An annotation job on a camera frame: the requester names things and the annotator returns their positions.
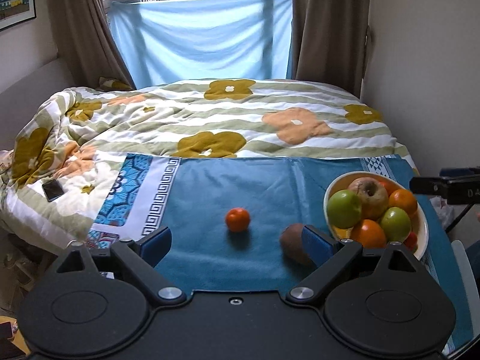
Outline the brown kiwi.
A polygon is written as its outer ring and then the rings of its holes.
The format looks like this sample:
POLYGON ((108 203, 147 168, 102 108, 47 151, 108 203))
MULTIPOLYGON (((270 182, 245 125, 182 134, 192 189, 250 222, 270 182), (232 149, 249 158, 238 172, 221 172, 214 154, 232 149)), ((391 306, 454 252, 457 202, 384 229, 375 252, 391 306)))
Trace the brown kiwi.
POLYGON ((289 260, 304 267, 314 267, 315 263, 305 252, 302 242, 304 225, 293 223, 286 227, 279 237, 282 252, 289 260))

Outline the large orange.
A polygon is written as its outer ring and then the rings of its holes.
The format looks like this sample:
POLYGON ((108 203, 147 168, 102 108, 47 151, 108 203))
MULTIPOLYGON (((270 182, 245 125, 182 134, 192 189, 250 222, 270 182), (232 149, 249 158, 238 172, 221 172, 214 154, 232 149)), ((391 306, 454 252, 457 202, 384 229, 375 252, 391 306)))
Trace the large orange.
POLYGON ((352 228, 350 238, 363 245, 365 249, 382 249, 386 247, 386 234, 380 225, 371 220, 363 219, 352 228))

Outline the large green apple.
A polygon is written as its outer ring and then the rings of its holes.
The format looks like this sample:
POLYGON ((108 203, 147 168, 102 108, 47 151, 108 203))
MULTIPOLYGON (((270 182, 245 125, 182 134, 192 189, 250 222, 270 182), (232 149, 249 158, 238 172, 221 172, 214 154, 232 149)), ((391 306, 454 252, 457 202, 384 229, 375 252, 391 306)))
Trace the large green apple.
POLYGON ((351 190, 342 189, 329 198, 326 211, 332 226, 349 229, 361 220, 362 202, 351 190))

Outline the small green apple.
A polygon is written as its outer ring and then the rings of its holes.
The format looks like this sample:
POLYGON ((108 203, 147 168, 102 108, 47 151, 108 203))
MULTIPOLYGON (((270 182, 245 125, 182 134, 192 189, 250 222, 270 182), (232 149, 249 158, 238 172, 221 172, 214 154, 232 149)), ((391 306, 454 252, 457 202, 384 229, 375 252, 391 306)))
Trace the small green apple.
POLYGON ((401 208, 391 207, 379 220, 380 227, 389 242, 404 242, 412 230, 408 214, 401 208))

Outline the red tomato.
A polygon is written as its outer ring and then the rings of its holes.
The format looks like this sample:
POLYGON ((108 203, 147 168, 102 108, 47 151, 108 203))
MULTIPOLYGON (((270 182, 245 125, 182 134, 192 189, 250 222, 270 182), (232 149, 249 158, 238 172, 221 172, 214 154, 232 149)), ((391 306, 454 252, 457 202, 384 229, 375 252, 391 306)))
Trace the red tomato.
POLYGON ((408 234, 407 238, 403 242, 404 246, 414 253, 417 249, 417 235, 414 232, 408 234))

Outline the small tangerine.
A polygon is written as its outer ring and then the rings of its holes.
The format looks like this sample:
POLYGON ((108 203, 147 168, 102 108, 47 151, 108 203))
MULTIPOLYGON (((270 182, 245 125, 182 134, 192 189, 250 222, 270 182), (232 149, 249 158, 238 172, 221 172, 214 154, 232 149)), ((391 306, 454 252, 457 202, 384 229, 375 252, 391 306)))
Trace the small tangerine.
POLYGON ((398 186, 396 183, 391 180, 380 180, 379 183, 385 188, 388 196, 391 196, 396 190, 402 189, 401 186, 398 186))
POLYGON ((229 210, 225 216, 225 224, 232 233, 241 233, 247 230, 251 222, 249 212, 241 207, 229 210))

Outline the white plastic bag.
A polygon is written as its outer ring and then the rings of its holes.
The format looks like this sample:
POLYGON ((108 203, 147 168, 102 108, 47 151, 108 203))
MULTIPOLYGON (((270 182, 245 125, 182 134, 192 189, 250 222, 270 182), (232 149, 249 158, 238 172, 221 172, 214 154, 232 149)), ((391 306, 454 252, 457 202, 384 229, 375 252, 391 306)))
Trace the white plastic bag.
POLYGON ((439 218, 442 228, 446 230, 456 218, 454 208, 448 205, 446 200, 442 197, 431 197, 430 203, 439 218))

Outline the orange in bowl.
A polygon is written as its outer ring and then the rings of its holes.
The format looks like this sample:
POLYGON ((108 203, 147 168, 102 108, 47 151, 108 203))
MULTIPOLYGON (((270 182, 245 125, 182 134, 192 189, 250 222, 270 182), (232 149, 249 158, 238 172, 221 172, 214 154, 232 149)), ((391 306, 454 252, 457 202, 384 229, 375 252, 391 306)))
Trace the orange in bowl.
POLYGON ((404 210, 409 216, 413 216, 418 208, 414 194, 407 189, 397 189, 389 197, 389 206, 404 210))

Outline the yellowish brown apple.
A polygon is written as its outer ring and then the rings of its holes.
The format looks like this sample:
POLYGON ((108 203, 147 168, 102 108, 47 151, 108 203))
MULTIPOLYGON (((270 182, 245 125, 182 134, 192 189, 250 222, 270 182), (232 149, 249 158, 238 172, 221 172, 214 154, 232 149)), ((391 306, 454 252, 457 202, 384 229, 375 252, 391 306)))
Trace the yellowish brown apple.
POLYGON ((347 187, 361 200, 362 218, 377 220, 389 206, 386 188, 372 177, 360 177, 347 187))

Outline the cream yellow bowl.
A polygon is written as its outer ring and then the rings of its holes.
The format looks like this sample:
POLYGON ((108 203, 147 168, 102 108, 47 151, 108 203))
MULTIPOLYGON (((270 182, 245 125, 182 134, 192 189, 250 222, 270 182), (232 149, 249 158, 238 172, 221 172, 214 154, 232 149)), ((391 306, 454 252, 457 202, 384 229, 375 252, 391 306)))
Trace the cream yellow bowl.
MULTIPOLYGON (((336 179, 334 179, 334 181, 332 181, 330 183, 329 187, 326 189, 326 192, 325 192, 323 209, 324 209, 325 221, 328 225, 328 228, 329 228, 332 236, 337 240, 350 239, 350 232, 351 232, 352 228, 354 228, 354 227, 349 228, 349 229, 341 229, 341 228, 337 228, 335 226, 332 226, 330 224, 328 216, 327 216, 327 211, 326 211, 327 203, 329 201, 329 198, 333 194, 335 194, 339 190, 348 189, 347 187, 349 186, 349 184, 352 183, 353 180, 355 180, 357 178, 360 178, 360 177, 372 177, 372 178, 374 178, 378 181, 380 181, 380 180, 391 180, 388 177, 385 177, 383 175, 379 175, 379 174, 376 174, 376 173, 372 173, 372 172, 348 172, 346 174, 340 175, 339 177, 337 177, 336 179)), ((397 183, 396 181, 394 181, 394 180, 391 180, 391 181, 396 183, 398 186, 401 186, 402 189, 404 189, 404 187, 402 185, 400 185, 399 183, 397 183)), ((424 255, 424 253, 426 251, 426 248, 427 248, 427 245, 428 245, 429 227, 428 227, 427 220, 425 218, 424 211, 422 211, 420 203, 419 202, 417 202, 417 203, 418 203, 418 208, 417 208, 416 213, 413 216, 409 216, 409 218, 411 219, 411 222, 412 222, 411 232, 414 232, 417 235, 417 249, 413 253, 413 255, 416 258, 420 259, 424 255)), ((380 218, 377 219, 377 220, 374 220, 374 221, 379 224, 380 218)))

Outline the blue patterned towel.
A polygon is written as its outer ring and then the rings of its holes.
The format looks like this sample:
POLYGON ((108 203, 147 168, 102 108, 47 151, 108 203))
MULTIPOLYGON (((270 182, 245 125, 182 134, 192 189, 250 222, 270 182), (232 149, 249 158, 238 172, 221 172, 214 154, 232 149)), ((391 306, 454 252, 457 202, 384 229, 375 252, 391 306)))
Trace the blue patterned towel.
POLYGON ((352 276, 321 305, 286 301, 315 271, 286 258, 279 237, 291 224, 329 232, 323 202, 345 172, 371 169, 408 186, 413 170, 400 158, 183 159, 170 181, 141 179, 130 163, 98 217, 111 233, 131 228, 172 232, 154 268, 187 293, 183 306, 153 308, 118 359, 441 359, 475 336, 467 293, 452 246, 430 200, 419 196, 429 227, 421 261, 406 250, 363 250, 352 276), (140 180, 118 210, 115 200, 140 180), (250 224, 230 232, 227 212, 246 209, 250 224))

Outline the black phone on duvet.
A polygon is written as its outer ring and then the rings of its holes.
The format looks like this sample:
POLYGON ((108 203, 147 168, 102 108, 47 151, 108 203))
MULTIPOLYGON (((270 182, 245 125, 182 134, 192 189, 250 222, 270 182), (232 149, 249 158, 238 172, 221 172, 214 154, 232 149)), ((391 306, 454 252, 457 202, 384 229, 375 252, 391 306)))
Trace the black phone on duvet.
POLYGON ((58 180, 47 180, 41 187, 48 203, 64 195, 64 188, 58 180))

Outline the floral striped duvet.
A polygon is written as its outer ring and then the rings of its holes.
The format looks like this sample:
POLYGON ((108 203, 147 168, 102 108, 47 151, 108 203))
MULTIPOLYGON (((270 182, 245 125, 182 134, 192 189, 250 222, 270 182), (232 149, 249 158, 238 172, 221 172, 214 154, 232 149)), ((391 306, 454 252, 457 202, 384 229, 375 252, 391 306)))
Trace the floral striped duvet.
POLYGON ((1 226, 53 254, 86 237, 129 153, 186 158, 411 158, 374 108, 333 85, 181 80, 66 88, 1 151, 1 226), (42 184, 64 195, 47 202, 42 184))

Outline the brown curtain right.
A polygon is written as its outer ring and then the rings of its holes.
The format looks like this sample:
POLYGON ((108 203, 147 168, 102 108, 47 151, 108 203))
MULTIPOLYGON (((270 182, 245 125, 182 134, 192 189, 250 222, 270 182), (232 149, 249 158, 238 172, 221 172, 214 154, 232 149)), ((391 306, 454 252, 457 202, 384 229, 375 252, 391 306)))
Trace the brown curtain right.
POLYGON ((292 0, 292 77, 360 95, 369 0, 292 0))

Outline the brown curtain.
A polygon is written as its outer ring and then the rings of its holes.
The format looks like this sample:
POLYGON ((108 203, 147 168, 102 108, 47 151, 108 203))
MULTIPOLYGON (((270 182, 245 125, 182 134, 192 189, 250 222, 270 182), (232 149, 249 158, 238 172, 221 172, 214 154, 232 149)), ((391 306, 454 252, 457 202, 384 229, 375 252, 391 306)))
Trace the brown curtain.
POLYGON ((292 77, 360 95, 369 0, 292 0, 292 77))
POLYGON ((94 88, 99 79, 117 79, 133 88, 107 23, 103 0, 47 0, 58 55, 76 86, 94 88))

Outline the brown curtain left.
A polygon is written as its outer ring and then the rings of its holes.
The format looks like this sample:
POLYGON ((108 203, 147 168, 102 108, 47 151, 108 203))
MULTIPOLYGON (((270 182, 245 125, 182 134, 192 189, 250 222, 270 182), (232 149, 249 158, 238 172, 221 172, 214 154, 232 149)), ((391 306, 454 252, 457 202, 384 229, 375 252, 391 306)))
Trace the brown curtain left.
POLYGON ((76 86, 94 88, 99 79, 117 79, 133 88, 107 23, 103 0, 47 0, 58 55, 76 86))

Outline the light blue window cloth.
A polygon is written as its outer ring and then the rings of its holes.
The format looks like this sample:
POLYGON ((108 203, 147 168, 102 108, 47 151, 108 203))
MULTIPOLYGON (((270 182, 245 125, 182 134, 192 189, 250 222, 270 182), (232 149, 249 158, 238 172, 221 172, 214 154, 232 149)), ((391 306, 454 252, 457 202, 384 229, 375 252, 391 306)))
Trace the light blue window cloth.
POLYGON ((190 79, 290 77, 292 0, 115 2, 108 18, 139 89, 190 79))

